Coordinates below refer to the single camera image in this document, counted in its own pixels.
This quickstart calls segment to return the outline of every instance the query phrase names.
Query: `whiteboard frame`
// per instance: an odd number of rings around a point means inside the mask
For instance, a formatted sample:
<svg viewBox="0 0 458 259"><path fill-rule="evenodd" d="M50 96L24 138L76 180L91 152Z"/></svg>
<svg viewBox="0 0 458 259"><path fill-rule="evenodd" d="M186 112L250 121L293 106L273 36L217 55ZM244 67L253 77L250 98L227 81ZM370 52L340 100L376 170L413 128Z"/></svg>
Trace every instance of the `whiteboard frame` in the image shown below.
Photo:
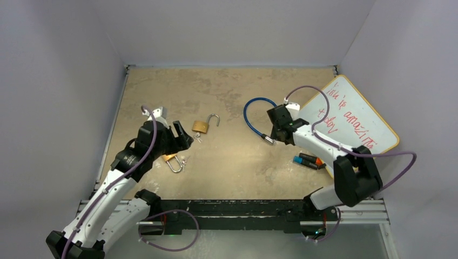
<svg viewBox="0 0 458 259"><path fill-rule="evenodd" d="M388 147L386 150L382 151L381 154L386 153L387 151L390 151L391 149L393 149L394 147L399 145L399 136L398 136L398 134L396 134L396 132L394 132L394 130L390 127L390 125L382 118L382 116L380 116L380 114L377 112L377 110L369 103L369 101L361 94L361 92L358 91L358 89L356 89L356 87L353 85L353 83L345 75L340 74L340 75L336 76L332 81L330 81L327 85L325 85L321 90L324 91L325 88L330 86L331 83L334 82L339 77L343 77L345 80L347 80L348 83L350 83L350 85L359 94L359 96L366 102L366 104L372 109L372 111L374 111L374 113L377 114L377 116L380 118L380 120L383 121L383 123L388 127L388 129L393 133L393 135L395 135L396 143L394 145ZM307 106L307 104L310 103L313 99L315 99L319 94L321 94L321 93L318 92L313 97L311 97L310 100L308 100L304 105L302 105L301 109L305 108L305 106ZM328 167L326 167L326 171L328 172L328 174L332 178L334 178L334 176L330 173Z"/></svg>

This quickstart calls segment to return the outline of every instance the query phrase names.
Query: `cable lock end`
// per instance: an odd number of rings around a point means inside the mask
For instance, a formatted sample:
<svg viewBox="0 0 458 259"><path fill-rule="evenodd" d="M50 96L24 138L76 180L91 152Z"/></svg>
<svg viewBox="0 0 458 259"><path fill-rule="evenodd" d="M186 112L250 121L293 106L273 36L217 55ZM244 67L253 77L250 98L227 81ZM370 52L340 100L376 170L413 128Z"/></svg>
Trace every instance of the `cable lock end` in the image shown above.
<svg viewBox="0 0 458 259"><path fill-rule="evenodd" d="M275 145L275 140L271 139L268 135L262 134L261 138L264 139L265 142L269 143L270 145Z"/></svg>

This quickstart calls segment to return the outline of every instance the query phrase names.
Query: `brass padlock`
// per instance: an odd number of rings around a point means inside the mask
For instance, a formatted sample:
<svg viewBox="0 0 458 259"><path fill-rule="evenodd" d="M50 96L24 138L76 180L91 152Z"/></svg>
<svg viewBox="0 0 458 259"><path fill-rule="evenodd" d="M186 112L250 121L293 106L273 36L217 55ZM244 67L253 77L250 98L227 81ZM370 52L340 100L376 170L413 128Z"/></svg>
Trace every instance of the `brass padlock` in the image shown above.
<svg viewBox="0 0 458 259"><path fill-rule="evenodd" d="M175 158L175 160L178 162L178 165L180 166L180 169L178 169L178 170L173 169L172 165L170 164L170 160L173 159L173 158ZM181 161L178 159L177 154L162 155L162 159L164 159L164 162L166 162L169 165L170 169L174 173L179 173L183 169L183 164L181 164Z"/></svg>
<svg viewBox="0 0 458 259"><path fill-rule="evenodd" d="M218 118L218 121L216 122L216 126L218 127L219 126L219 116L212 113L208 116L207 122L203 122L199 120L194 121L194 125L192 126L192 131L207 133L208 127L209 127L208 123L210 122L210 118L212 116L215 116L216 118Z"/></svg>

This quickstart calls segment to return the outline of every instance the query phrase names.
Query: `marker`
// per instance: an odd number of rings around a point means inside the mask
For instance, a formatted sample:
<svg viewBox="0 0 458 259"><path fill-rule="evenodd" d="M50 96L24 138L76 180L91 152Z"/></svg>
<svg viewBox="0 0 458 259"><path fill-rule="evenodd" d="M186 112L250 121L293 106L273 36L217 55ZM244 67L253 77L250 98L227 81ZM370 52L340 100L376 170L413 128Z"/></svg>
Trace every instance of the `marker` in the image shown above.
<svg viewBox="0 0 458 259"><path fill-rule="evenodd" d="M299 164L301 164L303 166L306 166L306 167L314 169L314 170L318 170L318 165L317 164L312 163L310 161L307 161L305 159L302 159L302 158L300 158L298 156L294 156L293 162L299 163Z"/></svg>
<svg viewBox="0 0 458 259"><path fill-rule="evenodd" d="M316 156L313 156L313 155L307 155L307 154L304 154L304 153L299 153L299 157L302 158L302 159L305 159L309 162L312 162L314 164L317 164L319 166L321 166L323 164L323 162L317 158Z"/></svg>

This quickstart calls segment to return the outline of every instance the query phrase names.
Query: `white wall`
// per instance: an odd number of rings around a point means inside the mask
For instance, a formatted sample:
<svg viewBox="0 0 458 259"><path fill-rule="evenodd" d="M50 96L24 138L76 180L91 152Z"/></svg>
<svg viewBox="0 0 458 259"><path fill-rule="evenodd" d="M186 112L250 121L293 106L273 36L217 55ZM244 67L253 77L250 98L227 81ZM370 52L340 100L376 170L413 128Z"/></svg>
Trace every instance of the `white wall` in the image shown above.
<svg viewBox="0 0 458 259"><path fill-rule="evenodd" d="M401 258L456 258L458 2L377 0L341 64L418 161L385 191ZM408 158L382 160L383 178Z"/></svg>
<svg viewBox="0 0 458 259"><path fill-rule="evenodd" d="M96 0L137 65L335 65L375 0Z"/></svg>
<svg viewBox="0 0 458 259"><path fill-rule="evenodd" d="M93 188L123 63L88 1L0 2L0 257L45 239Z"/></svg>

